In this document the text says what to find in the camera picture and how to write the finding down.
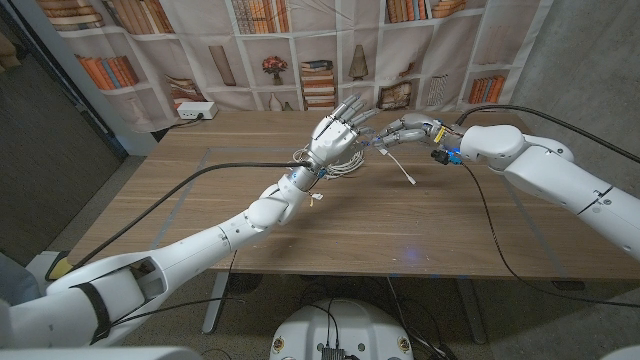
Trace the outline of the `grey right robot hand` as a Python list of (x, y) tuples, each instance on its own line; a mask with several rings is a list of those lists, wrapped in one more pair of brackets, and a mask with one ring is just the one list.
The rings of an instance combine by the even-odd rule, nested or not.
[(428, 147), (452, 150), (459, 148), (465, 127), (446, 125), (438, 119), (421, 113), (405, 114), (387, 125), (373, 140), (378, 149), (419, 142)]

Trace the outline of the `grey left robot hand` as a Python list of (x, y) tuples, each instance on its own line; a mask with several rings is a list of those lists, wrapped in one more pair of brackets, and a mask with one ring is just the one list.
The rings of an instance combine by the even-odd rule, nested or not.
[(315, 172), (338, 160), (360, 134), (359, 127), (381, 112), (372, 108), (358, 114), (366, 105), (360, 97), (360, 93), (347, 97), (313, 130), (307, 155)]

